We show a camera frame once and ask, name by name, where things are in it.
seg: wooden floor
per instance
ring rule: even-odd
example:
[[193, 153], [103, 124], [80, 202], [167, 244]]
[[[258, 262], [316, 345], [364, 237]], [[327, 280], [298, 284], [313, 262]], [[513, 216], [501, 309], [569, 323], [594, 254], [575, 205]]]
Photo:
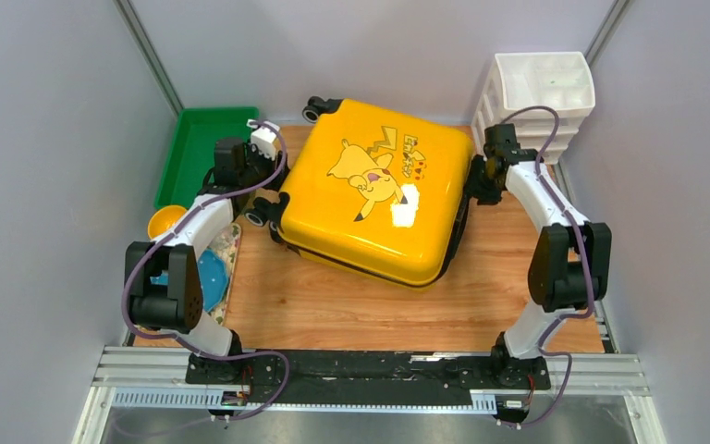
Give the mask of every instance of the wooden floor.
[[[310, 130], [282, 129], [290, 165]], [[471, 205], [456, 258], [424, 292], [301, 259], [273, 243], [267, 228], [242, 217], [239, 223], [244, 229], [225, 324], [247, 348], [489, 351], [529, 300], [537, 233], [509, 194], [497, 206]], [[603, 351], [593, 318], [568, 321], [547, 348]]]

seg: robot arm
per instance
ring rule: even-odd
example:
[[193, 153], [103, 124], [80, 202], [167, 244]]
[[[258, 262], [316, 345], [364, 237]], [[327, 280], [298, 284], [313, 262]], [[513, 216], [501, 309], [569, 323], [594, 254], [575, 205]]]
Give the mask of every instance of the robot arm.
[[[559, 317], [586, 308], [587, 295], [578, 245], [567, 211], [584, 238], [592, 276], [594, 298], [606, 294], [611, 231], [604, 223], [592, 223], [572, 207], [548, 174], [545, 164], [536, 164], [537, 151], [524, 150], [511, 124], [485, 131], [483, 158], [476, 156], [468, 180], [469, 193], [478, 204], [497, 204], [502, 191], [510, 191], [521, 203], [539, 233], [527, 281], [532, 300], [518, 321], [496, 342], [495, 351], [507, 359], [531, 360], [540, 356], [540, 340], [556, 323], [549, 340], [563, 324]], [[538, 178], [545, 179], [545, 186]], [[569, 251], [579, 255], [569, 260]]]
[[[248, 125], [255, 128], [249, 143], [237, 138], [216, 143], [214, 167], [206, 174], [190, 210], [150, 242], [132, 242], [127, 248], [128, 277], [157, 242], [164, 242], [145, 266], [134, 271], [137, 276], [129, 289], [130, 320], [143, 327], [173, 332], [198, 350], [218, 356], [228, 355], [231, 348], [239, 349], [239, 341], [237, 335], [219, 326], [202, 309], [197, 260], [214, 237], [238, 216], [249, 199], [249, 191], [275, 174], [277, 158], [282, 171], [265, 188], [277, 189], [287, 175], [284, 154], [275, 146], [279, 127], [270, 122], [258, 126], [251, 120]], [[167, 275], [166, 285], [151, 282], [151, 277], [163, 273]]]

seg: yellow suitcase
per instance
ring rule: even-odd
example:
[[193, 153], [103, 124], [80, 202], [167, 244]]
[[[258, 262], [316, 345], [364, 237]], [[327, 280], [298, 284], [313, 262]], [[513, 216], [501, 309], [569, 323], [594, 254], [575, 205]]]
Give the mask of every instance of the yellow suitcase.
[[312, 133], [279, 191], [275, 241], [301, 256], [421, 288], [466, 223], [463, 132], [350, 99], [310, 99]]

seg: gray floor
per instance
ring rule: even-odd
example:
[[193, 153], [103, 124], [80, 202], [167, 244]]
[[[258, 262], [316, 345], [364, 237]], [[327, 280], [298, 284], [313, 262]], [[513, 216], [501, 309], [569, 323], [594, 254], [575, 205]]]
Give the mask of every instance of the gray floor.
[[[536, 397], [533, 417], [548, 405]], [[206, 416], [202, 410], [114, 409], [109, 421], [131, 433], [167, 430]], [[402, 413], [266, 412], [227, 430], [221, 423], [204, 423], [159, 438], [127, 438], [105, 432], [106, 443], [635, 443], [630, 418], [620, 397], [566, 397], [544, 423], [521, 431], [496, 426], [490, 416]]]

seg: blue object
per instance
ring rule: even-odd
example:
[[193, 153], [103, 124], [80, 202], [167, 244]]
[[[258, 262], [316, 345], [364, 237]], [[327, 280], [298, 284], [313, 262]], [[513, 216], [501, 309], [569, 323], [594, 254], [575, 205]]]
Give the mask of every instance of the blue object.
[[[200, 275], [202, 287], [202, 309], [210, 312], [225, 297], [229, 277], [225, 271], [225, 263], [211, 250], [205, 250], [197, 260], [197, 273]], [[167, 272], [159, 276], [151, 276], [154, 285], [167, 285]]]

